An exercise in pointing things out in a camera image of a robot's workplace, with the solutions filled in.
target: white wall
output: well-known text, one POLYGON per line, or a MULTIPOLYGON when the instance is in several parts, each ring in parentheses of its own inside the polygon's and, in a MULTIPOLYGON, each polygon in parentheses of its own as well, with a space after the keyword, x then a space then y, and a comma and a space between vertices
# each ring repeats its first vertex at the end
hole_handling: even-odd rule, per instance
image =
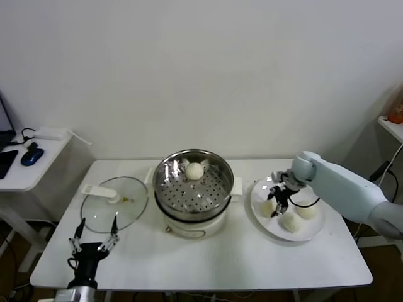
POLYGON ((365 170, 380 161, 369 124, 403 78, 402 10, 398 0, 1 1, 0 89, 24 125, 73 128, 97 158, 313 150, 364 158, 365 170))

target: steamed bun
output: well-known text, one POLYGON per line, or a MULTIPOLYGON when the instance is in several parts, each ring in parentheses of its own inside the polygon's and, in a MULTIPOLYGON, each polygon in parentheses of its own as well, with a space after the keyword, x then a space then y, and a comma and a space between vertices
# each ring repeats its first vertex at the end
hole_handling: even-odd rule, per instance
MULTIPOLYGON (((301 201, 298 203, 301 206, 308 206, 312 204, 312 201, 301 201)), ((295 211, 300 215, 302 218, 305 219, 313 219, 316 217, 318 209, 316 204, 314 206, 310 206, 309 208, 299 208, 298 206, 295 207, 295 211)))
POLYGON ((263 216, 270 218, 271 214, 273 214, 276 209, 276 205, 277 203, 275 200, 266 200, 262 202, 262 205, 260 206, 260 213, 263 216))
POLYGON ((204 168, 198 162, 192 162, 186 167, 186 176, 192 181, 202 178, 204 175, 204 168))
POLYGON ((280 225, 291 233, 295 233, 301 229, 301 220, 294 213, 285 213, 278 219, 280 225))

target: white plate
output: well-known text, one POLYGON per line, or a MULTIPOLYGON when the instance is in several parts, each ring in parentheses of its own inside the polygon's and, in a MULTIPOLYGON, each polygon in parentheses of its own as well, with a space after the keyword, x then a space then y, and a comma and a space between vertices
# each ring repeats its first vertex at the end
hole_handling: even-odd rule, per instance
MULTIPOLYGON (((281 227, 278 217, 267 218, 263 216, 260 212, 260 207, 263 202, 267 200, 267 196, 269 195, 269 190, 273 187, 274 184, 271 181, 271 177, 267 177, 257 182, 253 187, 251 192, 251 208, 252 213, 259 221, 259 223, 271 234, 280 237, 282 239, 294 242, 308 241, 311 240, 320 232, 325 223, 325 214, 322 209, 322 201, 319 201, 316 206, 318 209, 318 215, 313 219, 306 220, 297 214, 295 211, 295 206, 289 203, 287 211, 294 212, 299 219, 302 221, 302 228, 298 232, 291 233, 281 227)), ((292 200, 294 202, 304 201, 304 200, 312 200, 314 202, 317 199, 317 196, 314 194, 311 188, 307 187, 302 189, 297 194, 292 196, 292 200)))

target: cable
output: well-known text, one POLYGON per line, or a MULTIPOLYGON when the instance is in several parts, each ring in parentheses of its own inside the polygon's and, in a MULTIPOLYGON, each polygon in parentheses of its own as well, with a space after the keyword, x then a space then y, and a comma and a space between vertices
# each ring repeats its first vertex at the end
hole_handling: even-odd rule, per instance
POLYGON ((13 255, 13 258, 14 258, 14 279, 13 279, 13 287, 11 288, 11 290, 13 290, 17 285, 17 272, 18 272, 17 256, 15 254, 15 250, 14 250, 13 246, 8 242, 8 240, 4 236, 4 234, 2 232, 0 232, 0 235, 2 236, 4 241, 7 243, 8 247, 13 255))
POLYGON ((28 136, 25 136, 25 135, 24 135, 24 131, 25 131, 25 130, 31 130, 31 131, 34 131, 34 132, 36 131, 35 129, 32 129, 32 128, 24 128, 24 129, 22 129, 22 130, 21 130, 21 135, 23 136, 24 142, 25 142, 25 137, 28 137, 28 136))
POLYGON ((75 258, 68 258, 67 264, 69 265, 69 267, 70 267, 73 271, 76 271, 76 269, 77 269, 77 259, 75 259, 75 258), (75 265, 72 265, 72 264, 71 264, 71 261, 75 261, 76 264, 75 264, 75 265))
POLYGON ((395 203, 396 200, 396 196, 397 196, 397 192, 399 190, 399 181, 397 180, 396 175, 393 173, 392 170, 388 170, 387 171, 391 176, 393 176, 393 178, 395 179, 395 183, 396 183, 396 188, 395 188, 395 193, 393 194, 393 198, 392 198, 392 203, 395 203))
POLYGON ((49 225, 52 225, 54 228, 57 228, 57 225, 54 223, 54 222, 51 222, 50 220, 44 220, 44 219, 28 219, 28 220, 26 220, 27 222, 31 222, 31 221, 33 221, 33 222, 35 222, 35 221, 37 221, 37 222, 45 222, 45 223, 48 223, 49 225))
POLYGON ((246 296, 238 296, 237 294, 235 294, 235 293, 232 293, 235 297, 237 297, 237 298, 240 298, 240 299, 246 299, 246 298, 249 298, 249 297, 251 297, 253 294, 254 294, 254 291, 253 292, 251 292, 250 294, 247 294, 246 296))
POLYGON ((78 134, 75 134, 73 131, 71 131, 70 129, 67 129, 67 132, 69 132, 71 135, 74 135, 76 138, 78 138, 80 141, 82 141, 83 143, 86 143, 89 146, 92 146, 93 143, 90 143, 89 141, 83 139, 82 137, 80 137, 78 134))
POLYGON ((310 208, 311 206, 314 206, 315 204, 318 203, 319 200, 321 200, 319 197, 314 201, 314 203, 312 204, 308 204, 307 206, 301 206, 300 204, 294 203, 291 200, 291 196, 288 197, 288 200, 294 205, 294 206, 298 206, 299 208, 310 208))
POLYGON ((30 283, 18 286, 12 290, 12 297, 9 302, 29 302, 33 296, 33 286, 30 283), (16 299, 18 293, 21 293, 21 299, 16 299))
MULTIPOLYGON (((202 294, 190 294, 190 293, 184 293, 187 294, 188 296, 193 296, 193 297, 202 297, 202 298, 208 298, 211 299, 212 297, 209 296, 204 296, 202 294)), ((215 298, 216 301, 223 301, 223 302, 234 302, 232 300, 227 300, 227 299, 220 299, 220 298, 215 298)))
POLYGON ((366 229, 362 230, 361 233, 356 237, 355 243, 358 243, 359 239, 361 238, 361 236, 370 229, 371 227, 368 226, 366 229))
POLYGON ((360 223, 360 224, 358 225, 357 231, 355 231, 355 233, 353 234, 353 237, 356 237, 356 236, 357 236, 358 232, 360 231, 361 224, 362 224, 362 223, 360 223))
POLYGON ((354 302, 358 302, 357 291, 355 288, 353 288, 353 295, 354 295, 354 302))
POLYGON ((390 166, 392 165, 393 161, 394 161, 395 158, 398 156, 398 154, 400 153, 400 151, 402 150, 402 148, 403 148, 403 144, 400 145, 400 147, 397 149, 397 151, 396 151, 395 154, 393 155, 392 159, 390 160, 389 165, 386 167, 385 171, 383 172, 382 177, 380 178, 380 182, 379 182, 379 184, 378 184, 378 187, 380 187, 380 185, 382 184, 383 179, 385 178, 386 172, 389 170, 390 166))

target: computer mouse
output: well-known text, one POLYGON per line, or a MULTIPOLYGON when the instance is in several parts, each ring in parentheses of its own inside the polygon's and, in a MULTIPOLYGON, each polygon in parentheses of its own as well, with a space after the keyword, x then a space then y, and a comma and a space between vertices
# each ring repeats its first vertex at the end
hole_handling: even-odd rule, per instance
POLYGON ((21 158, 21 165, 29 167, 37 162, 38 159, 41 158, 45 151, 40 148, 35 148, 33 150, 27 151, 21 158))

